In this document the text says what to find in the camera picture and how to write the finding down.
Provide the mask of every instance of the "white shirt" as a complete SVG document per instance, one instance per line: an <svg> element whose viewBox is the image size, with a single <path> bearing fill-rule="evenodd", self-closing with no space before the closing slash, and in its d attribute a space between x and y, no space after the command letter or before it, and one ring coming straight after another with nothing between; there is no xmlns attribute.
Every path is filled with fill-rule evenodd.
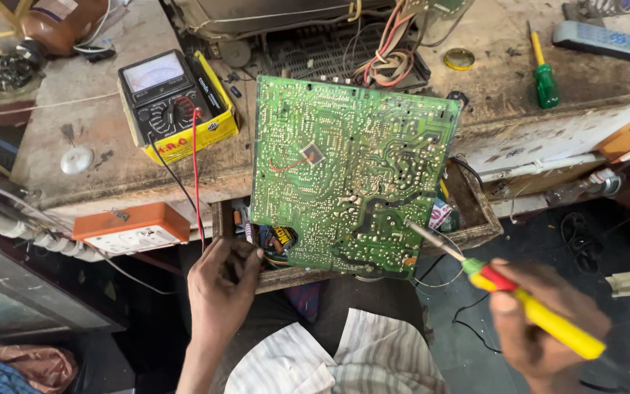
<svg viewBox="0 0 630 394"><path fill-rule="evenodd" d="M226 394L448 392L415 327L358 309L349 309L335 357L293 323L249 351L225 386Z"/></svg>

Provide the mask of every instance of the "person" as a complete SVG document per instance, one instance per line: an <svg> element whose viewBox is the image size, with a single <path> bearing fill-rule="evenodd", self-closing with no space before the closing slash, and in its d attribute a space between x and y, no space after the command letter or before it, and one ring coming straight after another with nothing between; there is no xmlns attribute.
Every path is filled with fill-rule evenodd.
<svg viewBox="0 0 630 394"><path fill-rule="evenodd" d="M412 286L394 279L360 284L330 280L316 324L308 326L293 317L295 311L277 292L255 297L263 257L263 250L245 241L222 238L190 269L191 341L177 394L449 392L422 335L415 291L414 300L398 298ZM490 264L582 329L606 337L609 318L555 270L503 259ZM237 279L228 279L229 273ZM376 314L381 306L392 316ZM338 310L328 314L330 309ZM579 391L584 359L531 325L510 294L494 292L490 309L503 355L524 375L532 393Z"/></svg>

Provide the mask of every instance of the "screwdriver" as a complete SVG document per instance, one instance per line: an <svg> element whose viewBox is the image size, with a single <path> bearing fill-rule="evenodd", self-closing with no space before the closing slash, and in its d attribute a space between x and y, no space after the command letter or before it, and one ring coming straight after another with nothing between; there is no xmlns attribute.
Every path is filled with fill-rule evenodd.
<svg viewBox="0 0 630 394"><path fill-rule="evenodd" d="M561 99L558 95L558 85L553 79L553 69L551 65L547 64L543 59L543 52L541 51L541 43L538 42L538 30L531 27L529 24L529 31L531 34L531 45L534 48L534 55L536 55L536 62L538 67L534 72L534 78L536 78L536 90L538 91L538 104L543 109L553 108Z"/></svg>
<svg viewBox="0 0 630 394"><path fill-rule="evenodd" d="M459 260L463 271L468 275L470 282L474 286L490 292L508 291L512 293L514 298L519 300L524 306L527 318L583 358L594 360L606 350L606 345L602 341L548 309L540 301L520 288L517 283L505 278L489 264L478 259L465 258L448 246L441 238L409 219L405 220L405 226L424 237L433 246L440 248L456 260Z"/></svg>

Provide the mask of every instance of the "brown bottle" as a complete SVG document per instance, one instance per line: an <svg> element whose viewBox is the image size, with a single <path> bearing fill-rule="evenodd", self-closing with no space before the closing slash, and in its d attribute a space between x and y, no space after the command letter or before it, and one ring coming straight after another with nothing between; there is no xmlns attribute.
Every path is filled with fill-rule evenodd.
<svg viewBox="0 0 630 394"><path fill-rule="evenodd" d="M77 40L97 28L110 0L40 0L21 18L25 40L17 51L39 62L47 54L67 56Z"/></svg>

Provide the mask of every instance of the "orange extension box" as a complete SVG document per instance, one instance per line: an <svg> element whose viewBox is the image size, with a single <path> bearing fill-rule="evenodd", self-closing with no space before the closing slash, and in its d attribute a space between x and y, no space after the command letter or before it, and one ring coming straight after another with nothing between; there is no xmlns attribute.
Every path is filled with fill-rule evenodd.
<svg viewBox="0 0 630 394"><path fill-rule="evenodd" d="M111 255L124 255L187 243L189 232L188 220L166 203L155 202L78 217L72 237Z"/></svg>

